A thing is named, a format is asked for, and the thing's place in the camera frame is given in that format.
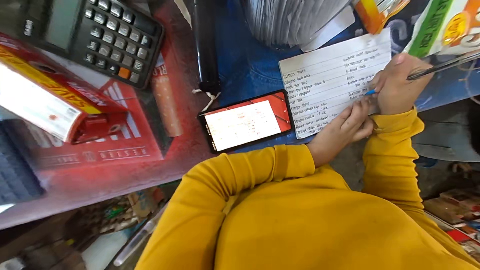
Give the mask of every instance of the blue tablecloth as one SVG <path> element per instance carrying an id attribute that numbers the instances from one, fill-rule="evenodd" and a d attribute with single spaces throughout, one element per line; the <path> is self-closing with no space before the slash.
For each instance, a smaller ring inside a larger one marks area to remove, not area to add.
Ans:
<path id="1" fill-rule="evenodd" d="M 389 20 L 385 27 L 392 29 L 392 54 L 403 50 L 411 39 L 413 25 L 423 12 L 428 0 L 415 0 Z M 274 90 L 282 89 L 278 61 L 302 53 L 298 48 L 277 50 L 264 46 L 250 33 L 239 0 L 218 0 L 216 10 L 216 47 L 222 93 L 220 105 L 235 103 Z M 367 33 L 359 17 L 342 33 L 323 47 Z M 480 94 L 480 76 L 475 71 L 469 79 L 470 92 L 465 88 L 467 72 L 453 68 L 435 75 L 416 102 L 419 110 L 428 110 L 444 104 Z M 303 144 L 312 139 L 296 139 L 295 132 L 266 142 L 245 147 L 250 151 L 279 144 Z"/>

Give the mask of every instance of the phone screen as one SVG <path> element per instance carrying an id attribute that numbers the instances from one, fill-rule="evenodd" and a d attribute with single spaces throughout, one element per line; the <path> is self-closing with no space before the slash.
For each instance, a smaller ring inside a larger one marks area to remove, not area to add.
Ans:
<path id="1" fill-rule="evenodd" d="M 275 92 L 202 115 L 216 151 L 292 129 L 284 92 Z"/>

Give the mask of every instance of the lined paper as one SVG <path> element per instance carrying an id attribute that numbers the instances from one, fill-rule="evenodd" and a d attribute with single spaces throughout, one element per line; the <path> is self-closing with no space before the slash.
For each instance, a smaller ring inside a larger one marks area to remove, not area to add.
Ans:
<path id="1" fill-rule="evenodd" d="M 321 131 L 364 96 L 391 58 L 387 28 L 280 61 L 297 138 Z"/>

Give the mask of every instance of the red and white box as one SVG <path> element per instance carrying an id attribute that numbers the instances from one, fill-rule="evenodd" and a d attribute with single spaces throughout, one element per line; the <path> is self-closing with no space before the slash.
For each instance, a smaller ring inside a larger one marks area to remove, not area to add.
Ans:
<path id="1" fill-rule="evenodd" d="M 121 132 L 128 110 L 40 50 L 0 33 L 0 106 L 63 142 Z"/>

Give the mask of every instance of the hand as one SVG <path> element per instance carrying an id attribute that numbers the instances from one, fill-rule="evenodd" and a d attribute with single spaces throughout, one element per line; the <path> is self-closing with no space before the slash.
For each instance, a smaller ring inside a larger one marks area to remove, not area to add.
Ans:
<path id="1" fill-rule="evenodd" d="M 369 97 L 355 101 L 307 144 L 316 168 L 332 161 L 349 143 L 372 134 L 373 121 L 368 117 L 369 109 Z"/>
<path id="2" fill-rule="evenodd" d="M 414 81 L 408 81 L 407 77 L 415 71 L 431 67 L 430 64 L 409 54 L 396 55 L 385 69 L 372 79 L 372 86 L 377 92 L 373 97 L 378 98 L 380 114 L 400 114 L 411 110 L 433 74 Z"/>

